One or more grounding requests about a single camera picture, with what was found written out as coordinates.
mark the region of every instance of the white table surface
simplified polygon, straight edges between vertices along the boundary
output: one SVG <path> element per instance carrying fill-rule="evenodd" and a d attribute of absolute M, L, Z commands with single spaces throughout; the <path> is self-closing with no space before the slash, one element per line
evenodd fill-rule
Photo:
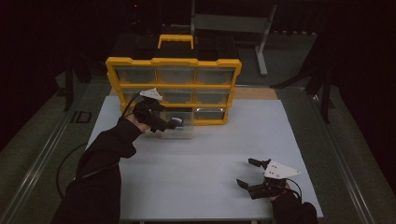
<path fill-rule="evenodd" d="M 117 96 L 107 96 L 89 144 L 120 116 Z M 291 177 L 323 217 L 287 115 L 279 100 L 233 100 L 226 125 L 194 126 L 192 139 L 161 139 L 147 132 L 137 153 L 120 162 L 121 214 L 125 220 L 255 220 L 272 217 L 268 199 L 251 200 L 235 179 L 263 181 L 248 158 L 272 159 L 300 170 Z M 292 189 L 298 190 L 290 183 Z"/>

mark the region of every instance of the black sleeve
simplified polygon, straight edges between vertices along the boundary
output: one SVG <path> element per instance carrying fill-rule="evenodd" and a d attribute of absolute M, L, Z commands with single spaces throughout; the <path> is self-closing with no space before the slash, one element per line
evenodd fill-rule
<path fill-rule="evenodd" d="M 127 119 L 100 133 L 81 156 L 76 179 L 67 187 L 51 223 L 118 224 L 121 184 L 118 162 L 136 153 L 132 142 L 140 134 Z"/>
<path fill-rule="evenodd" d="M 292 192 L 272 201 L 276 224 L 317 224 L 317 210 L 311 203 L 301 204 Z"/>

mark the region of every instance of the clear plastic drawer front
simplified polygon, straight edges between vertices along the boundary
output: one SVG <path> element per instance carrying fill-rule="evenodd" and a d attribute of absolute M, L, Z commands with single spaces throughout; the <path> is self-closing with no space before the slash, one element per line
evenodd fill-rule
<path fill-rule="evenodd" d="M 190 66 L 157 67 L 158 81 L 163 84 L 192 84 L 194 73 L 194 67 Z"/>
<path fill-rule="evenodd" d="M 197 83 L 230 84 L 233 79 L 232 67 L 198 67 Z"/>
<path fill-rule="evenodd" d="M 223 119 L 225 108 L 196 108 L 195 119 Z"/>
<path fill-rule="evenodd" d="M 177 120 L 179 125 L 174 130 L 165 130 L 161 138 L 191 138 L 193 129 L 192 108 L 166 108 L 161 113 L 164 120 Z"/>
<path fill-rule="evenodd" d="M 230 90 L 200 89 L 195 93 L 197 104 L 227 104 Z"/>
<path fill-rule="evenodd" d="M 122 94 L 125 98 L 125 102 L 129 103 L 129 101 L 135 96 L 137 95 L 139 92 L 141 91 L 146 91 L 148 89 L 141 89 L 141 88 L 126 88 L 126 89 L 122 89 Z M 140 101 L 143 100 L 143 96 L 141 95 L 137 95 L 136 98 L 134 99 L 134 104 L 138 103 Z"/>
<path fill-rule="evenodd" d="M 121 83 L 155 83 L 152 66 L 115 66 Z"/>
<path fill-rule="evenodd" d="M 191 104 L 191 89 L 159 89 L 159 93 L 163 96 L 162 103 L 167 104 Z"/>

